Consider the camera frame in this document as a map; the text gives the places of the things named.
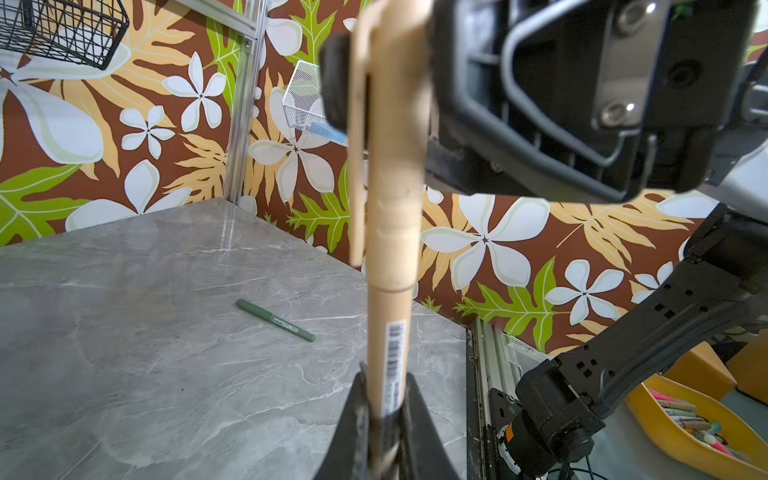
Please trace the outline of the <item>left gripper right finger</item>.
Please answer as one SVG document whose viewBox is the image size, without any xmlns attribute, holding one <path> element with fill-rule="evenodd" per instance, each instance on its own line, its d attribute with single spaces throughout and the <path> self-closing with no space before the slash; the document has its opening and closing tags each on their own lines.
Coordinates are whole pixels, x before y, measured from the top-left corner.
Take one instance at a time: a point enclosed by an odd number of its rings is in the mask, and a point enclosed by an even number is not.
<svg viewBox="0 0 768 480">
<path fill-rule="evenodd" d="M 429 409 L 411 373 L 406 374 L 400 409 L 399 478 L 405 480 L 458 480 L 440 440 Z"/>
</svg>

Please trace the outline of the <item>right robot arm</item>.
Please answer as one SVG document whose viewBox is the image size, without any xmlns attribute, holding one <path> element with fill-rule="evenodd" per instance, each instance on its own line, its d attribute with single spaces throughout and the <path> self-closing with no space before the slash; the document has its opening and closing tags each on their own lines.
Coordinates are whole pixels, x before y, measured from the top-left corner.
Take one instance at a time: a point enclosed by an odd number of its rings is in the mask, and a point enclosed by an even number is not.
<svg viewBox="0 0 768 480">
<path fill-rule="evenodd" d="M 550 135 L 508 102 L 498 58 L 545 1 L 439 1 L 431 60 L 450 170 L 425 202 L 419 270 L 456 312 L 541 349 L 657 289 L 696 224 L 679 210 L 720 154 L 724 92 L 767 48 L 762 1 L 584 1 L 516 46 Z"/>
</svg>

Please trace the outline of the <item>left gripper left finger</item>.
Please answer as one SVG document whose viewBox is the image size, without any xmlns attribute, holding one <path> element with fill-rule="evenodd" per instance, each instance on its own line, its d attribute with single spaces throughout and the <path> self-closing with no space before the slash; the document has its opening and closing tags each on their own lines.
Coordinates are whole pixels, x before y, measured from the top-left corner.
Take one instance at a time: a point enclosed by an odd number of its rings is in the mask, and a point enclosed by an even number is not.
<svg viewBox="0 0 768 480">
<path fill-rule="evenodd" d="M 362 362 L 314 480 L 367 479 L 369 432 L 370 407 L 366 391 L 366 365 Z"/>
</svg>

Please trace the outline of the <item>beige pen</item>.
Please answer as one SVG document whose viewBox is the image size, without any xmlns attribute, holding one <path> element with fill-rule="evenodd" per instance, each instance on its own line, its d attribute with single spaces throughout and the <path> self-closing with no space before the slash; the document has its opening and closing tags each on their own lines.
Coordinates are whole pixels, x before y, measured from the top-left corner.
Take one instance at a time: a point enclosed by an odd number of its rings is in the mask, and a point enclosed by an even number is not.
<svg viewBox="0 0 768 480">
<path fill-rule="evenodd" d="M 398 476 L 400 411 L 405 399 L 413 287 L 383 286 L 378 270 L 365 260 L 367 280 L 367 373 L 370 479 Z"/>
</svg>

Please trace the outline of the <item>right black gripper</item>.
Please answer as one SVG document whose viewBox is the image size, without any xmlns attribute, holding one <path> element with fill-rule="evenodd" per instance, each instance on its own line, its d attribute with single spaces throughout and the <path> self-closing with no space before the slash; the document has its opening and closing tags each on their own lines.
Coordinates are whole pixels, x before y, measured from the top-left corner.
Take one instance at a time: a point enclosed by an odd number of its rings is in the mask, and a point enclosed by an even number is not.
<svg viewBox="0 0 768 480">
<path fill-rule="evenodd" d="M 757 1 L 439 1 L 424 178 L 464 195 L 623 203 L 720 185 L 762 144 Z"/>
</svg>

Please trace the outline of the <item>beige pen cap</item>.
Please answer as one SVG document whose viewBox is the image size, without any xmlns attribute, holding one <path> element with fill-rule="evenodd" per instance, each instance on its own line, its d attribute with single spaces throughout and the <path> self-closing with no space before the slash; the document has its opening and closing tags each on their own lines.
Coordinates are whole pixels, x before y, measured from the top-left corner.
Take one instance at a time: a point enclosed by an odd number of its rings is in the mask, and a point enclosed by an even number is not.
<svg viewBox="0 0 768 480">
<path fill-rule="evenodd" d="M 409 295 L 417 279 L 432 87 L 430 1 L 376 1 L 351 34 L 350 263 L 369 287 Z"/>
</svg>

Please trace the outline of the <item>light green pen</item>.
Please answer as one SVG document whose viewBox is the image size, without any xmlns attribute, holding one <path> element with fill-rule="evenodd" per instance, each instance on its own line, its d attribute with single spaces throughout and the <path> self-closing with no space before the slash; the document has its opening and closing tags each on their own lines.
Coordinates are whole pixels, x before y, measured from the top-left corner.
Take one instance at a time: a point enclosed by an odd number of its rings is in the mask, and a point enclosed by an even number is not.
<svg viewBox="0 0 768 480">
<path fill-rule="evenodd" d="M 285 331 L 291 332 L 295 336 L 298 336 L 299 338 L 308 341 L 313 342 L 315 340 L 315 335 L 302 329 L 301 327 L 298 327 L 290 322 L 288 322 L 285 319 L 282 319 L 281 317 L 278 317 L 277 315 L 269 312 L 268 310 L 265 310 L 245 299 L 238 299 L 235 302 L 235 305 L 240 309 L 243 310 L 256 318 L 259 318 L 260 320 L 263 320 L 267 323 L 270 323 L 274 326 L 277 326 Z"/>
</svg>

